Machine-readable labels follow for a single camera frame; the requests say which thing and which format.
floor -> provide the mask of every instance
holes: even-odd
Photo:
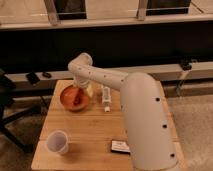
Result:
[[[181,96],[174,89],[174,85],[164,85],[189,171],[213,170],[213,81],[186,83]],[[47,104],[50,100],[51,97],[45,98]],[[36,147],[47,111],[43,102],[39,98],[18,100],[12,109],[6,110],[6,115],[32,104],[40,104],[42,113],[17,120],[9,129]],[[0,171],[31,170],[33,153],[24,154],[2,135],[0,141]]]

black chair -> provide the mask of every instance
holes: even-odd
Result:
[[[5,127],[5,125],[21,118],[22,116],[26,116],[32,113],[39,113],[41,108],[40,106],[33,106],[27,110],[14,113],[8,117],[4,117],[5,107],[10,107],[14,103],[10,92],[12,92],[12,90],[15,88],[16,85],[10,79],[8,79],[5,76],[4,71],[0,69],[0,132],[13,143],[15,143],[19,148],[21,148],[25,153],[30,153],[33,151],[33,145],[23,144]]]

white cup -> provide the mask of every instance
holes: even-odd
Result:
[[[69,150],[68,136],[61,130],[50,133],[46,141],[47,149],[57,154],[65,154]]]

wooden tabletop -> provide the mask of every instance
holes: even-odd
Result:
[[[124,131],[123,117],[120,110],[119,92],[111,90],[111,111],[104,112],[101,102],[101,86],[92,83],[94,96],[87,109],[81,112],[65,110],[60,103],[60,94],[71,85],[71,80],[61,80],[51,100],[40,140],[32,162],[33,170],[71,170],[71,171],[130,171],[132,163],[130,155],[117,154],[110,151],[112,140],[127,140]],[[164,109],[177,151],[181,169],[186,170],[181,146],[175,125],[161,84]],[[68,134],[69,152],[63,156],[49,152],[45,147],[47,136],[54,130],[62,130]]]

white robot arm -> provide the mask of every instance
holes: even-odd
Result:
[[[120,91],[121,110],[135,171],[180,171],[156,81],[146,73],[123,73],[91,66],[87,53],[68,69],[77,86],[93,80]]]

